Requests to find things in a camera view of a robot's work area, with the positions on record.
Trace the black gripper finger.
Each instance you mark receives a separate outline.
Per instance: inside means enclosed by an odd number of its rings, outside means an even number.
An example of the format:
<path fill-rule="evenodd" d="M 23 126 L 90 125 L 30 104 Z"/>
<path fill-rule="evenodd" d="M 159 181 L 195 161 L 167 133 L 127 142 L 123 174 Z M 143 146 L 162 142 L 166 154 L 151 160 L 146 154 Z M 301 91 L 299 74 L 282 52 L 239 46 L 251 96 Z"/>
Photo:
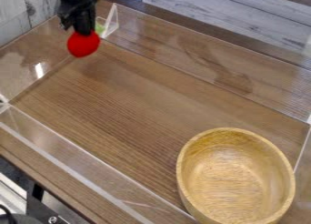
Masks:
<path fill-rule="evenodd" d="M 72 7 L 72 18 L 75 31 L 90 36 L 95 30 L 96 9 L 94 5 L 76 5 Z"/>

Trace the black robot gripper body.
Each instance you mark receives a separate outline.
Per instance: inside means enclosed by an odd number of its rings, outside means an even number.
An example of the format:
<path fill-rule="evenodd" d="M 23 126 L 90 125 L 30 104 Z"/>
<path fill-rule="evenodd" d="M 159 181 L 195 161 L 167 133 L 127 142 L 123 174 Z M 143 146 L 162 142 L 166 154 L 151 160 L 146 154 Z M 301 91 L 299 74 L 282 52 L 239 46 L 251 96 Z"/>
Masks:
<path fill-rule="evenodd" d="M 60 0 L 60 7 L 58 10 L 58 17 L 62 21 L 62 27 L 68 30 L 74 27 L 72 7 L 76 5 L 94 5 L 98 0 Z"/>

